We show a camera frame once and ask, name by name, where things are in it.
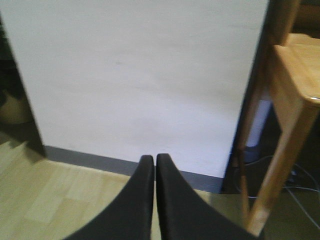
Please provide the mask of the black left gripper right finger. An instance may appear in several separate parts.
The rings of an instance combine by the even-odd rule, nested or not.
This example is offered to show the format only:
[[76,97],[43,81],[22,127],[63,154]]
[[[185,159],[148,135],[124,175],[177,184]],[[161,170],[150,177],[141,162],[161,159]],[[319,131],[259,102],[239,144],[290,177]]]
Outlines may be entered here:
[[171,156],[156,157],[156,201],[163,240],[254,240],[210,207],[187,183]]

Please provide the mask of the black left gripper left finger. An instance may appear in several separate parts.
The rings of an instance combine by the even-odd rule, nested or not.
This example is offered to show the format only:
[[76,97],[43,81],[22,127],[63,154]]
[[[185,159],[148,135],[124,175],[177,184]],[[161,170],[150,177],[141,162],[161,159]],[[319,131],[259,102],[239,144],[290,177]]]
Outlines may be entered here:
[[143,155],[115,199],[67,240],[149,240],[154,204],[154,159]]

